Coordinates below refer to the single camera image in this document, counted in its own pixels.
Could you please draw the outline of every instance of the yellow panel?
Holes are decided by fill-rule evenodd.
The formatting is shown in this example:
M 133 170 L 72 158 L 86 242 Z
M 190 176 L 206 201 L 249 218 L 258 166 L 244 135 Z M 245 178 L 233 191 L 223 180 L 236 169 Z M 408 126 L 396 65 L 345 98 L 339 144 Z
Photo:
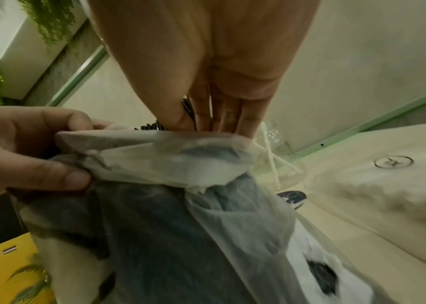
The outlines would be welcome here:
M 14 246 L 15 251 L 3 253 Z M 9 280 L 15 270 L 30 263 L 29 258 L 36 251 L 29 233 L 0 244 L 0 304 L 10 304 L 19 291 L 38 281 L 39 275 L 32 272 L 18 274 Z M 51 291 L 44 291 L 37 297 L 36 304 L 50 304 L 53 299 Z

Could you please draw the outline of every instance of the planter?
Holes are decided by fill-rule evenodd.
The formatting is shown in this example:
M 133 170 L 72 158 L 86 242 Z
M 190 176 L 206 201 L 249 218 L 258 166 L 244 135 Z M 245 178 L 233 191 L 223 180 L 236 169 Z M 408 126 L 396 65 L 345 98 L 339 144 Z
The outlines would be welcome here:
M 76 23 L 72 34 L 87 19 L 76 2 L 73 14 Z M 4 78 L 1 94 L 23 99 L 66 44 L 64 41 L 48 48 L 18 1 L 0 0 L 0 69 Z

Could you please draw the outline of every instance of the black spiral binding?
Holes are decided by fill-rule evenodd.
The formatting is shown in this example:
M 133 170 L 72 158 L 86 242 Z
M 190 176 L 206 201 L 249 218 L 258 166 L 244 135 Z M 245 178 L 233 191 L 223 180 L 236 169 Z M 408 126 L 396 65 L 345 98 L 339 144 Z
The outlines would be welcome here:
M 193 122 L 195 122 L 195 113 L 193 111 L 192 103 L 188 98 L 183 98 L 181 101 L 181 104 L 183 105 L 184 110 L 188 113 L 188 115 L 193 119 Z M 165 127 L 160 124 L 160 122 L 157 120 L 153 124 L 147 124 L 146 126 L 141 126 L 140 130 L 160 130 L 164 131 Z

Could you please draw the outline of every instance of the white table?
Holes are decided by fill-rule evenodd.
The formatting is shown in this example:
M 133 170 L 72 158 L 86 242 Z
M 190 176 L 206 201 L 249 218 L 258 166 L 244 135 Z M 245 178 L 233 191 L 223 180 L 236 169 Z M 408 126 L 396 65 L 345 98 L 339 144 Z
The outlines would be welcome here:
M 357 134 L 302 159 L 308 184 L 333 165 L 407 144 L 426 136 L 426 124 Z M 296 185 L 288 190 L 306 193 L 298 210 L 318 227 L 360 271 L 378 282 L 401 304 L 426 303 L 426 264 L 383 238 L 353 226 L 315 206 L 314 193 Z

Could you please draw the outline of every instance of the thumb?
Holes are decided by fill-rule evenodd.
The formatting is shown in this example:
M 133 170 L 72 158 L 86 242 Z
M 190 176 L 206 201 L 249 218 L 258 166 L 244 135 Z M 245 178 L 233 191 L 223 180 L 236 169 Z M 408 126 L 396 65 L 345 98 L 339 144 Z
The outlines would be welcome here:
M 0 185 L 35 190 L 82 190 L 91 181 L 83 169 L 0 150 Z

